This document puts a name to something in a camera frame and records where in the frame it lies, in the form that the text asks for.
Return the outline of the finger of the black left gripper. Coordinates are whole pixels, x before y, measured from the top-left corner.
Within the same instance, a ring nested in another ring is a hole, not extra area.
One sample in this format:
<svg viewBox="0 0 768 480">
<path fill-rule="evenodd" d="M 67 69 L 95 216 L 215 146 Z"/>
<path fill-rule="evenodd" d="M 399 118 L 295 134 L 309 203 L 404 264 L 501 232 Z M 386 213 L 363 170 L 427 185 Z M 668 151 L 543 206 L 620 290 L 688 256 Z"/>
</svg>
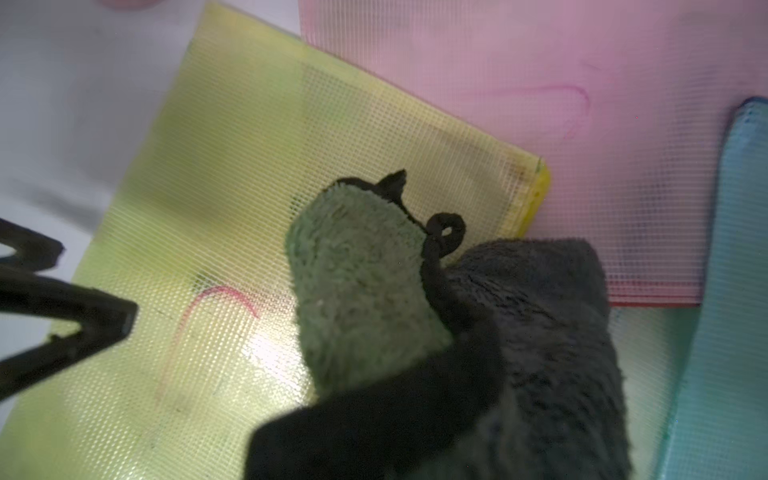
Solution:
<svg viewBox="0 0 768 480">
<path fill-rule="evenodd" d="M 1 220 L 1 244 L 13 250 L 1 255 L 1 265 L 16 270 L 50 270 L 65 251 L 60 241 L 5 219 Z"/>
<path fill-rule="evenodd" d="M 50 320 L 62 331 L 1 360 L 1 399 L 15 396 L 126 340 L 138 305 L 35 273 L 1 269 L 1 311 Z"/>
</svg>

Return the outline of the yellow mesh document bag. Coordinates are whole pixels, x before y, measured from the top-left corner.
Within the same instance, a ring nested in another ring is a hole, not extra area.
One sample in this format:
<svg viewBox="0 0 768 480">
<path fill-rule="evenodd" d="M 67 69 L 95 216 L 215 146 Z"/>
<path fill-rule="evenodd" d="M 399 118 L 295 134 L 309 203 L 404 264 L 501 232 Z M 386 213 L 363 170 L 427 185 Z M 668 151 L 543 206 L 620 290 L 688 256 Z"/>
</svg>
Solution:
<svg viewBox="0 0 768 480">
<path fill-rule="evenodd" d="M 5 479 L 238 479 L 261 423 L 311 398 L 284 253 L 340 177 L 405 170 L 405 203 L 465 245 L 525 231 L 543 160 L 211 4 L 74 275 L 134 301 L 129 338 L 27 390 Z"/>
</svg>

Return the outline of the green and grey cleaning cloth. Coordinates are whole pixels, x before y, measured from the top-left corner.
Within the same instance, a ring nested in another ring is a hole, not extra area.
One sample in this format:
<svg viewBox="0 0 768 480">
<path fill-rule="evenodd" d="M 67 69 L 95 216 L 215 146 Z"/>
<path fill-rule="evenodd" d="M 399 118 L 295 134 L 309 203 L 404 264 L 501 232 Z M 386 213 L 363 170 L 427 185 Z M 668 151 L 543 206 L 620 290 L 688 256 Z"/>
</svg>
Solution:
<svg viewBox="0 0 768 480">
<path fill-rule="evenodd" d="M 627 479 L 606 276 L 585 240 L 462 248 L 399 170 L 347 177 L 286 255 L 316 402 L 258 427 L 248 479 Z"/>
</svg>

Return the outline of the pink mesh document bag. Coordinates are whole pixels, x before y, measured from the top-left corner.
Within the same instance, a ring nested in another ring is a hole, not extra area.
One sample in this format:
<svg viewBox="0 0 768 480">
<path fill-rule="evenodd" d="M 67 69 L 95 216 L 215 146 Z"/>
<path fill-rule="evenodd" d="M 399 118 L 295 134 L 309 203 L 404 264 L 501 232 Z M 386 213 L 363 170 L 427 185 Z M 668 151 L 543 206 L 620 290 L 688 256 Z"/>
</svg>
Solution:
<svg viewBox="0 0 768 480">
<path fill-rule="evenodd" d="M 693 306 L 732 111 L 767 93 L 763 1 L 303 1 L 303 38 L 541 157 L 529 235 L 583 237 L 613 303 Z"/>
</svg>

